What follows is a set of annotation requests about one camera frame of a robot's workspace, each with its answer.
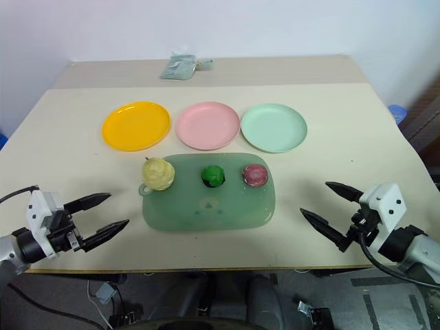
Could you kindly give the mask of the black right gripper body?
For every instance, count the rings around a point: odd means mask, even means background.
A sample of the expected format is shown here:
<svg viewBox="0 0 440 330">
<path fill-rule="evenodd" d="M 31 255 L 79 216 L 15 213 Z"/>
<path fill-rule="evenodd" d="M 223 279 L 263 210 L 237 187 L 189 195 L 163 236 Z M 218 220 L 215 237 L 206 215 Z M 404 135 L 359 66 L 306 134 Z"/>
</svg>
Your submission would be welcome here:
<svg viewBox="0 0 440 330">
<path fill-rule="evenodd" d="M 350 226 L 346 237 L 347 247 L 356 242 L 360 244 L 359 235 L 363 234 L 365 245 L 370 247 L 379 233 L 379 214 L 376 210 L 371 210 L 366 204 L 360 204 L 360 209 L 352 216 L 353 224 Z"/>
</svg>

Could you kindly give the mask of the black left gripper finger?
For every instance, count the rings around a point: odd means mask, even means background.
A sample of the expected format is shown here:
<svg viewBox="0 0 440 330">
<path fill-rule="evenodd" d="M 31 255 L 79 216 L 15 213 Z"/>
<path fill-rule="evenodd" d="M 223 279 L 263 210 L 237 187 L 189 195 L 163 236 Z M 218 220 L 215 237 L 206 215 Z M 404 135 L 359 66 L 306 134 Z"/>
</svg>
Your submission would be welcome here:
<svg viewBox="0 0 440 330">
<path fill-rule="evenodd" d="M 89 238 L 82 241 L 82 250 L 89 252 L 98 246 L 111 240 L 115 235 L 121 232 L 129 223 L 128 219 L 116 221 L 106 225 L 105 227 L 96 231 L 96 233 Z"/>
<path fill-rule="evenodd" d="M 80 211 L 86 211 L 100 205 L 103 201 L 110 198 L 111 193 L 99 192 L 66 203 L 64 207 L 65 214 L 71 216 Z"/>
</svg>

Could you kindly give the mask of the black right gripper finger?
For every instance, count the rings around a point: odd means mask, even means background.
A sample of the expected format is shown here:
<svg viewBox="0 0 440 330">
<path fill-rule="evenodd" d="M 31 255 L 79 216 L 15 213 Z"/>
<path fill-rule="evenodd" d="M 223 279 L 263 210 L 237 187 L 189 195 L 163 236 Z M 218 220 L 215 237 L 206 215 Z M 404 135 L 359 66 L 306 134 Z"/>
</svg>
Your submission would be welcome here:
<svg viewBox="0 0 440 330">
<path fill-rule="evenodd" d="M 341 252 L 345 252 L 351 241 L 344 236 L 341 232 L 338 232 L 336 229 L 332 228 L 328 221 L 316 213 L 305 210 L 303 208 L 300 209 L 303 217 L 309 222 L 309 224 L 321 235 L 328 238 L 331 242 L 333 242 L 336 247 Z"/>
<path fill-rule="evenodd" d="M 335 192 L 337 195 L 341 196 L 342 198 L 350 202 L 358 203 L 360 197 L 364 194 L 362 191 L 352 186 L 347 186 L 339 182 L 326 181 L 325 185 L 330 189 L 332 189 L 332 191 Z"/>
</svg>

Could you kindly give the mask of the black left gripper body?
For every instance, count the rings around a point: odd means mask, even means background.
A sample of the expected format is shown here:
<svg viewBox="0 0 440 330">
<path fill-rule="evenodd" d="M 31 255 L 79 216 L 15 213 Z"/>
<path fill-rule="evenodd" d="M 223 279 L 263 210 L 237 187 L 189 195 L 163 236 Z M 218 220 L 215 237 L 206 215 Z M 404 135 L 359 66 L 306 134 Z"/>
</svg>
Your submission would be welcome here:
<svg viewBox="0 0 440 330">
<path fill-rule="evenodd" d="M 85 241 L 67 210 L 56 212 L 46 238 L 55 252 L 78 251 L 85 246 Z"/>
</svg>

